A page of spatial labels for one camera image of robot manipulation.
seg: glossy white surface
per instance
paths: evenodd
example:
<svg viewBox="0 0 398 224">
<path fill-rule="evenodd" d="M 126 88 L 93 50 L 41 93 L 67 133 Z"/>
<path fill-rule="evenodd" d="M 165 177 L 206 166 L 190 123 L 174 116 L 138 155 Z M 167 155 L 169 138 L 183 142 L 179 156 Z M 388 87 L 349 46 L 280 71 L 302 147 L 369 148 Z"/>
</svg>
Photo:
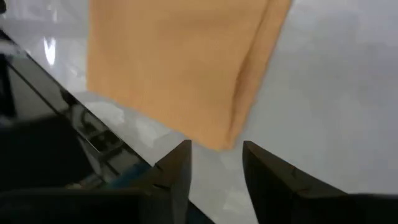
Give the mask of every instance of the glossy white surface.
<svg viewBox="0 0 398 224">
<path fill-rule="evenodd" d="M 7 5 L 5 32 L 144 159 L 153 164 L 185 138 L 86 90 L 86 0 Z M 256 223 L 243 139 L 346 192 L 397 193 L 397 8 L 388 0 L 294 1 L 235 149 L 194 144 L 192 202 L 217 223 Z"/>
</svg>

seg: orange cloth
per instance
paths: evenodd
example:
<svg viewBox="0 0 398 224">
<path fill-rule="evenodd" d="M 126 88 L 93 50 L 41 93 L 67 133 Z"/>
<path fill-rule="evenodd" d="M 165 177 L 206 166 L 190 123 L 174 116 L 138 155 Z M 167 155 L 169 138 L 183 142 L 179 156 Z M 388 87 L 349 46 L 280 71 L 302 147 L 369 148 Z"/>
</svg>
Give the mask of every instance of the orange cloth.
<svg viewBox="0 0 398 224">
<path fill-rule="evenodd" d="M 90 1 L 88 88 L 233 147 L 290 0 Z"/>
</svg>

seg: white surface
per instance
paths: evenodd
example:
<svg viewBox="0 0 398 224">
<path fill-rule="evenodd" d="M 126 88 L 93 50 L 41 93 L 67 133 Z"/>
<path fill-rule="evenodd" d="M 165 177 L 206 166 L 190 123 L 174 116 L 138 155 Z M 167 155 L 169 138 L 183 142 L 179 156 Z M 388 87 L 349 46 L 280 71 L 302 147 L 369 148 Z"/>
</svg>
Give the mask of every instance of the white surface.
<svg viewBox="0 0 398 224">
<path fill-rule="evenodd" d="M 6 33 L 144 159 L 153 164 L 185 138 L 87 92 L 87 1 L 7 6 Z M 256 223 L 243 139 L 346 192 L 397 193 L 397 8 L 394 0 L 296 0 L 236 148 L 194 144 L 192 202 L 217 223 Z"/>
</svg>

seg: orange towel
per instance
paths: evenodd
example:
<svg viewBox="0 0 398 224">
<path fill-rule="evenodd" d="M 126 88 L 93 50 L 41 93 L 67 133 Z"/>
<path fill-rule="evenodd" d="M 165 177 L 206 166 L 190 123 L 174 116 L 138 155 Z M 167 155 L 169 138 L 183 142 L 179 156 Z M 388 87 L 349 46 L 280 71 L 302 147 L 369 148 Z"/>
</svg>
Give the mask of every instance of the orange towel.
<svg viewBox="0 0 398 224">
<path fill-rule="evenodd" d="M 290 0 L 90 1 L 88 88 L 233 147 Z"/>
</svg>

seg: white table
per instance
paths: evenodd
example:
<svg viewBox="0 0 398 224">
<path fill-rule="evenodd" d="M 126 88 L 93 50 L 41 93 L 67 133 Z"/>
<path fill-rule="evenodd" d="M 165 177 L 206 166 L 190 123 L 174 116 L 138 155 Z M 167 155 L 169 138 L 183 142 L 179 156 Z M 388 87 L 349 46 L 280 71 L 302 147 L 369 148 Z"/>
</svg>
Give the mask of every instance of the white table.
<svg viewBox="0 0 398 224">
<path fill-rule="evenodd" d="M 7 6 L 5 32 L 145 160 L 185 139 L 86 90 L 86 0 Z M 296 0 L 235 149 L 194 144 L 191 201 L 217 223 L 256 223 L 244 139 L 346 192 L 397 193 L 397 8 L 394 0 Z"/>
</svg>

